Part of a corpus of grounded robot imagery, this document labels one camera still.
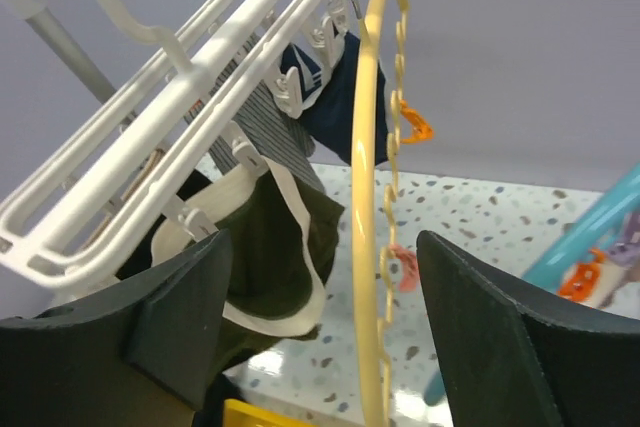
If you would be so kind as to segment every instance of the olive green fabric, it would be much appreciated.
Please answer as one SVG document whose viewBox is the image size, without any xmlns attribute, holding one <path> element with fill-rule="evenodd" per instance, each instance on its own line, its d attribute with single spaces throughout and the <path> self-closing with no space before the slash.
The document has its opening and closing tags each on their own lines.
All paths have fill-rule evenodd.
<svg viewBox="0 0 640 427">
<path fill-rule="evenodd" d="M 338 245 L 338 223 L 344 207 L 295 179 L 311 215 L 308 248 L 318 276 L 326 283 Z M 302 256 L 300 226 L 293 218 L 270 172 L 257 180 L 250 198 L 225 219 L 233 244 L 233 267 L 227 302 L 247 314 L 266 319 L 290 316 L 311 295 L 311 278 Z M 317 337 L 317 328 L 300 340 Z M 260 353 L 279 337 L 258 334 L 223 319 L 210 378 L 239 354 Z"/>
</svg>

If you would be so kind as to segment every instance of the white plastic hanger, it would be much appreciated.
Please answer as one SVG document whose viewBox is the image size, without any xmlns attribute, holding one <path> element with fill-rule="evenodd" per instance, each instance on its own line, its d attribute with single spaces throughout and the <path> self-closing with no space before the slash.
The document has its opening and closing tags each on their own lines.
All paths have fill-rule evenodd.
<svg viewBox="0 0 640 427">
<path fill-rule="evenodd" d="M 0 317 L 32 317 L 112 276 L 161 211 L 170 208 L 175 192 L 323 0 L 285 4 L 273 25 L 204 103 L 104 231 L 86 250 L 66 253 L 69 243 L 117 195 L 120 186 L 182 124 L 190 107 L 202 101 L 203 89 L 212 85 L 212 79 L 280 0 L 244 0 L 226 22 L 219 22 L 234 1 L 207 0 L 178 31 L 179 44 L 187 49 L 219 23 L 190 60 L 193 69 L 176 75 L 147 104 L 147 95 L 173 67 L 164 49 L 157 52 L 0 204 Z M 134 111 L 138 115 L 114 140 L 112 132 Z M 97 158 L 92 156 L 101 145 L 106 149 Z M 233 149 L 242 151 L 242 143 Z M 89 159 L 88 169 L 71 190 L 63 192 L 55 205 L 47 203 Z M 26 229 L 26 221 L 36 213 L 40 218 Z M 189 215 L 183 217 L 189 224 Z"/>
<path fill-rule="evenodd" d="M 159 44 L 167 53 L 167 57 L 174 65 L 178 75 L 189 74 L 195 69 L 193 62 L 173 31 L 163 26 L 146 26 L 140 24 L 129 13 L 122 0 L 97 0 L 97 2 L 116 27 L 118 27 L 118 29 L 123 33 L 143 44 Z M 209 84 L 200 82 L 199 86 L 201 87 L 200 93 L 202 105 L 211 99 L 209 92 L 214 83 L 215 79 L 212 79 L 212 82 Z M 240 158 L 237 159 L 238 162 L 244 165 L 245 168 L 254 175 L 262 175 L 268 170 L 268 168 L 255 146 L 253 146 L 249 138 L 238 126 L 234 128 L 233 132 L 235 133 L 235 136 L 231 134 L 229 129 L 225 129 L 223 130 L 221 137 L 232 150 L 234 145 L 239 146 L 236 149 L 240 154 Z"/>
</svg>

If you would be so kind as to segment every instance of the black foam pad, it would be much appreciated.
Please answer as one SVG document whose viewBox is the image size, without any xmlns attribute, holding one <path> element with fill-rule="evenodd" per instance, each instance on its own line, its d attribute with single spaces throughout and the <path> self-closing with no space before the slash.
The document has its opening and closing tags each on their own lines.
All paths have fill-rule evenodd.
<svg viewBox="0 0 640 427">
<path fill-rule="evenodd" d="M 456 427 L 640 425 L 640 321 L 557 297 L 437 234 L 417 245 Z"/>
<path fill-rule="evenodd" d="M 39 318 L 0 321 L 0 426 L 189 427 L 231 254 L 223 231 Z"/>
</svg>

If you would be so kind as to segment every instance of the navy blue clothing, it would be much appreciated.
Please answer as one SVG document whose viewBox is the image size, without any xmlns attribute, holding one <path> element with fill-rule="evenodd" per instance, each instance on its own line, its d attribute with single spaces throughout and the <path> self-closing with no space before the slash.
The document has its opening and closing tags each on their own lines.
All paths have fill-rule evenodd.
<svg viewBox="0 0 640 427">
<path fill-rule="evenodd" d="M 313 106 L 302 112 L 298 122 L 322 145 L 336 153 L 341 160 L 351 165 L 351 135 L 353 131 L 353 100 L 355 96 L 356 73 L 358 70 L 358 53 L 360 39 L 347 32 L 342 58 L 336 64 L 331 80 L 324 87 Z M 300 58 L 311 71 L 313 86 L 305 86 L 300 72 Z M 295 45 L 289 45 L 282 55 L 280 70 L 287 72 L 291 67 L 298 67 L 302 98 L 306 100 L 320 87 L 318 64 Z M 376 98 L 375 129 L 375 165 L 387 159 L 386 79 L 378 65 L 378 83 Z"/>
</svg>

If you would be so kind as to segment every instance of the orange clothespin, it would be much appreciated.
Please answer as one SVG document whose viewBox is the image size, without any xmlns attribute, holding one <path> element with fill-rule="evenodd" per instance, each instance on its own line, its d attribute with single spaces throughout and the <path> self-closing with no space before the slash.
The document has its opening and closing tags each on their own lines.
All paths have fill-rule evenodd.
<svg viewBox="0 0 640 427">
<path fill-rule="evenodd" d="M 433 139 L 433 129 L 420 113 L 409 107 L 406 100 L 400 101 L 400 113 L 411 124 L 411 136 L 400 140 L 403 144 L 417 144 Z"/>
<path fill-rule="evenodd" d="M 420 283 L 418 258 L 416 254 L 397 244 L 391 245 L 391 252 L 402 263 L 402 280 L 398 284 L 399 292 L 413 292 Z"/>
<path fill-rule="evenodd" d="M 558 289 L 559 296 L 573 302 L 583 302 L 591 296 L 600 277 L 600 264 L 607 259 L 601 250 L 591 249 L 591 253 L 594 259 L 578 264 L 575 274 Z"/>
</svg>

